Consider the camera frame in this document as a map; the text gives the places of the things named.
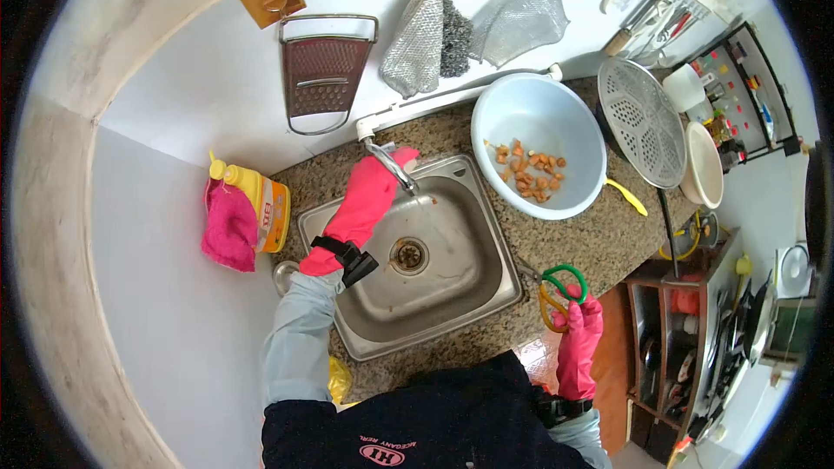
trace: small metal bowl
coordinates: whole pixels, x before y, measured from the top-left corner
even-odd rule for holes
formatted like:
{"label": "small metal bowl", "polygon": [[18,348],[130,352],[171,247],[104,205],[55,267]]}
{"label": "small metal bowl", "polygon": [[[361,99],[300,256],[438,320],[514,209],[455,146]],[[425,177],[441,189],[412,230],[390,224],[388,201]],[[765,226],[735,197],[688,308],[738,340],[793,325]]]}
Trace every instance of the small metal bowl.
{"label": "small metal bowl", "polygon": [[298,264],[295,261],[281,261],[275,265],[272,271],[272,282],[275,284],[275,291],[280,297],[287,295],[289,291],[289,276],[298,271]]}

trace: yellow bottle cap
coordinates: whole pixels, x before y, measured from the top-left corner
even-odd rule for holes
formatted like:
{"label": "yellow bottle cap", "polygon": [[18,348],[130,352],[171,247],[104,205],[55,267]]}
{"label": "yellow bottle cap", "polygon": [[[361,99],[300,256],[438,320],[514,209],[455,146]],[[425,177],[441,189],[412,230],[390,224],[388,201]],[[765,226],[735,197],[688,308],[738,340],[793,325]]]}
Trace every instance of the yellow bottle cap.
{"label": "yellow bottle cap", "polygon": [[239,176],[239,167],[237,165],[229,165],[228,167],[226,167],[226,174],[223,178],[223,181],[229,185],[234,185],[235,183],[237,183]]}
{"label": "yellow bottle cap", "polygon": [[208,175],[213,180],[223,179],[223,176],[226,173],[226,162],[215,158],[214,151],[209,151],[208,157],[211,158],[211,166],[208,168]]}

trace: black wrist strap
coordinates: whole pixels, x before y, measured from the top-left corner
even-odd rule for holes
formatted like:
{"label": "black wrist strap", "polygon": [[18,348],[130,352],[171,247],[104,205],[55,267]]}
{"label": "black wrist strap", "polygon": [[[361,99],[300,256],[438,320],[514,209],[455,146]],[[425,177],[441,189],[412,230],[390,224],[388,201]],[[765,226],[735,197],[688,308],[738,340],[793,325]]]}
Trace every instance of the black wrist strap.
{"label": "black wrist strap", "polygon": [[339,265],[344,267],[342,282],[345,288],[353,286],[380,265],[368,252],[360,252],[352,241],[342,243],[329,235],[319,235],[310,245],[333,252]]}
{"label": "black wrist strap", "polygon": [[565,420],[582,416],[594,407],[594,399],[569,401],[561,396],[551,395],[541,386],[533,386],[532,400],[537,417],[548,429]]}

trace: wooden cabinet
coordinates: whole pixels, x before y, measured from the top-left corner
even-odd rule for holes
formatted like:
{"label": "wooden cabinet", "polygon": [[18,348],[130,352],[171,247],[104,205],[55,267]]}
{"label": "wooden cabinet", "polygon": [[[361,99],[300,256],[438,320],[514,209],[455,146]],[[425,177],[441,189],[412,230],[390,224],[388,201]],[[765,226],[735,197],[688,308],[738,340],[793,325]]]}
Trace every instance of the wooden cabinet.
{"label": "wooden cabinet", "polygon": [[647,446],[650,438],[655,439],[651,450],[644,447],[652,456],[666,452],[667,447],[671,452],[674,443],[686,437],[693,417],[706,406],[718,316],[734,299],[739,281],[735,261],[741,253],[740,229],[734,229],[708,271],[683,276],[699,277],[697,281],[676,279],[671,263],[658,262],[641,267],[625,280],[635,346],[635,380],[629,398],[655,419],[655,426],[663,424],[655,435],[643,439]]}

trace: pink cloth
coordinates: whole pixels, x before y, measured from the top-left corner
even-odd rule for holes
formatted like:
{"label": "pink cloth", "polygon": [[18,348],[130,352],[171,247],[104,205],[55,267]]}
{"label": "pink cloth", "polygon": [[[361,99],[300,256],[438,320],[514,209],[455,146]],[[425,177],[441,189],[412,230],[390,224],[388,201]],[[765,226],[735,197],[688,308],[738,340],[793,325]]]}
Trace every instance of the pink cloth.
{"label": "pink cloth", "polygon": [[237,271],[255,271],[258,216],[249,198],[236,186],[209,179],[203,203],[208,214],[203,254]]}
{"label": "pink cloth", "polygon": [[[391,155],[400,166],[420,155],[411,147],[401,147]],[[347,192],[339,210],[324,228],[324,235],[342,243],[352,241],[361,247],[374,233],[374,227],[391,208],[400,183],[373,156],[366,156],[354,165],[348,179]],[[301,261],[299,269],[307,276],[326,276],[342,266],[333,252],[316,246]]]}
{"label": "pink cloth", "polygon": [[[582,295],[579,285],[568,285],[568,295],[578,299]],[[554,311],[553,323],[563,327],[565,316]],[[590,376],[594,350],[602,337],[602,305],[588,294],[582,305],[571,301],[568,305],[568,332],[559,343],[559,364],[556,378],[559,379],[559,396],[570,401],[594,398],[596,383]]]}

